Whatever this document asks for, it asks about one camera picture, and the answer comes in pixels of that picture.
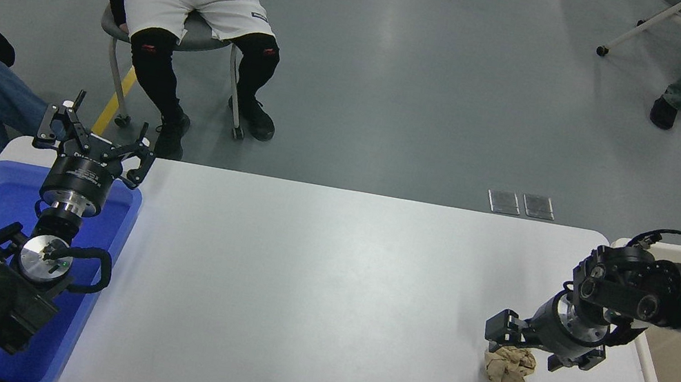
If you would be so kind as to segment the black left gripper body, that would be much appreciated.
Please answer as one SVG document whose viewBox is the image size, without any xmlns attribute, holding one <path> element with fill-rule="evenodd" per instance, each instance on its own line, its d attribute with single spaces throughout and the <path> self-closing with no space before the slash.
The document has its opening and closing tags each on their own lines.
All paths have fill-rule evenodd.
<svg viewBox="0 0 681 382">
<path fill-rule="evenodd" d="M 64 148 L 57 151 L 57 160 L 41 185 L 40 196 L 53 199 L 59 192 L 73 192 L 91 205 L 103 206 L 110 187 L 122 175 L 121 161 L 103 161 Z"/>
</svg>

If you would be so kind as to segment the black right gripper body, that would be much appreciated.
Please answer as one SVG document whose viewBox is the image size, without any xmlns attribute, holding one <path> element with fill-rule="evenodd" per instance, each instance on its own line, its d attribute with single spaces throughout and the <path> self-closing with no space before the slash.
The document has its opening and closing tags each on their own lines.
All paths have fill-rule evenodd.
<svg viewBox="0 0 681 382">
<path fill-rule="evenodd" d="M 539 350 L 549 353 L 559 350 L 570 357 L 594 348 L 606 350 L 603 341 L 609 335 L 609 328 L 582 317 L 568 297 L 554 296 L 546 301 L 532 320 L 527 338 L 531 346 Z"/>
</svg>

